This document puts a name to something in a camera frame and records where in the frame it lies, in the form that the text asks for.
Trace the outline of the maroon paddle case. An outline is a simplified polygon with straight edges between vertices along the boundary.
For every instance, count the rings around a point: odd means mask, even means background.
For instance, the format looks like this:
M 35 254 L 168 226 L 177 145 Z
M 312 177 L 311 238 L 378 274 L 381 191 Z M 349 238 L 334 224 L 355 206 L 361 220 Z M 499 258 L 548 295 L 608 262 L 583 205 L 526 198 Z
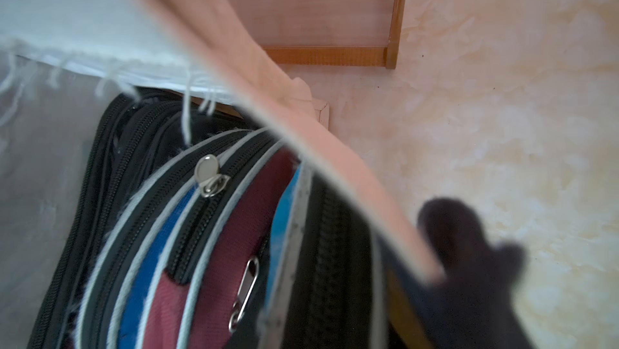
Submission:
M 146 252 L 117 347 L 225 347 L 264 297 L 270 228 L 292 177 L 293 155 L 264 132 L 199 158 Z

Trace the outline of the white canvas tote bag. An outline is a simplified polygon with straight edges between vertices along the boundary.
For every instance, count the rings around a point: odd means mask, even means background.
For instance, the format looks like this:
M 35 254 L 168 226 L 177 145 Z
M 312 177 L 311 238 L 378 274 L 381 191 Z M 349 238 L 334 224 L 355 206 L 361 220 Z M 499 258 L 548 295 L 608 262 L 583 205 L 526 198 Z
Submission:
M 526 253 L 463 202 L 413 225 L 328 128 L 329 108 L 250 36 L 229 0 L 1 0 L 1 345 L 30 337 L 76 218 L 99 123 L 144 89 L 266 130 L 314 171 L 301 348 L 529 348 L 512 289 Z

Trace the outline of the light blue paddle case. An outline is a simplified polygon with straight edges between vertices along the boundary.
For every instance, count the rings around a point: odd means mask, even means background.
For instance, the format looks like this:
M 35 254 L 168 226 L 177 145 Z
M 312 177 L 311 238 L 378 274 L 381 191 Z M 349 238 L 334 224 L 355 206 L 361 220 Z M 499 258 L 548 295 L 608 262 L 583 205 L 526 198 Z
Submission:
M 293 174 L 272 226 L 274 274 L 267 287 L 260 348 L 301 348 L 309 288 L 306 223 L 314 171 L 302 163 Z

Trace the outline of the wooden two-tier shelf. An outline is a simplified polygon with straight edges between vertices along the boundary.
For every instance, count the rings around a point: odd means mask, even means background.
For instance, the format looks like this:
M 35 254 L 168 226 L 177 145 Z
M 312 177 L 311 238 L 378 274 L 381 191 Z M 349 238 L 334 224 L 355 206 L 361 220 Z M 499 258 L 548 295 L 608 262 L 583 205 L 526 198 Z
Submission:
M 229 0 L 280 65 L 394 69 L 406 0 Z

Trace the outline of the black paddle case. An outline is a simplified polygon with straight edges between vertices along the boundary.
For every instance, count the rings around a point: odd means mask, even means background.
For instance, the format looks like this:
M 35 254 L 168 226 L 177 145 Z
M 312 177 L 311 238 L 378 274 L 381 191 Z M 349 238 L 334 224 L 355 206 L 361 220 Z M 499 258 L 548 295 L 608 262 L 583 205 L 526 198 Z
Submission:
M 184 146 L 180 131 L 181 99 L 157 89 L 144 89 L 141 95 L 138 103 L 116 97 L 99 123 L 76 218 L 35 322 L 31 348 L 76 348 L 74 330 L 82 298 L 119 216 L 146 179 L 190 148 Z M 196 144 L 234 129 L 250 130 L 243 119 L 220 112 L 190 113 Z M 256 318 L 263 298 L 249 308 L 223 348 L 257 346 Z

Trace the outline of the dark blue paddle case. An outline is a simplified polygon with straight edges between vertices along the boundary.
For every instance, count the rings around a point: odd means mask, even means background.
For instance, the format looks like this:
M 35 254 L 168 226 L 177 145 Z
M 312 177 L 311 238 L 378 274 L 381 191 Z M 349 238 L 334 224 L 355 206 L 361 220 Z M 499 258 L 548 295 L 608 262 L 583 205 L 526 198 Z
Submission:
M 188 347 L 198 287 L 217 237 L 278 147 L 263 129 L 223 131 L 146 179 L 98 256 L 74 347 Z

